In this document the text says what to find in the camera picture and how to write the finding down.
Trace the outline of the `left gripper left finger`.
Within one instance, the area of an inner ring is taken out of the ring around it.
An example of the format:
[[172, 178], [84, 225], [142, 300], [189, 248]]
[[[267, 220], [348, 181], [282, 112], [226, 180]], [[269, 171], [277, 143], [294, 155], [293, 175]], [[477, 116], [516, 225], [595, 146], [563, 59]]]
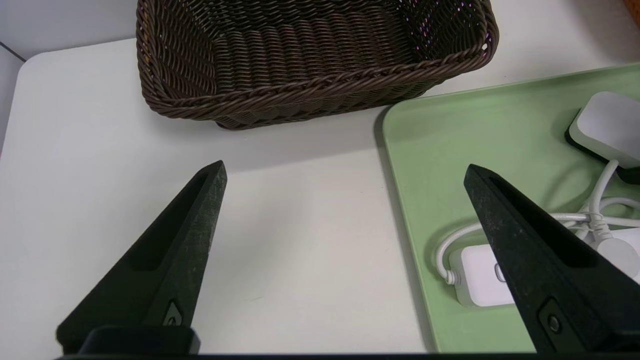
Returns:
[[197, 171], [55, 331], [65, 356], [190, 356], [202, 280], [227, 185]]

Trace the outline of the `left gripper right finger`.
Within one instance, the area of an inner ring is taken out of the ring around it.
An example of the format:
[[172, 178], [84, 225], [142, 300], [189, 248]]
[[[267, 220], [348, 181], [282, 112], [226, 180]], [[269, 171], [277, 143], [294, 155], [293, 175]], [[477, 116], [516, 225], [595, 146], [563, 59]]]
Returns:
[[636, 281], [497, 173], [464, 187], [538, 354], [639, 354]]

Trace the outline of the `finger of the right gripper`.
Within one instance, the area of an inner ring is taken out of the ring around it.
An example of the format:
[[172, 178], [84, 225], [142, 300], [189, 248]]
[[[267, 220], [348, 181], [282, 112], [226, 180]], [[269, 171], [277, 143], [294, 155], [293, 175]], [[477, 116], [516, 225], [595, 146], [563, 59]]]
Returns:
[[617, 175], [630, 185], [640, 184], [640, 130], [638, 122], [579, 124], [565, 132], [567, 143], [602, 163], [618, 161]]

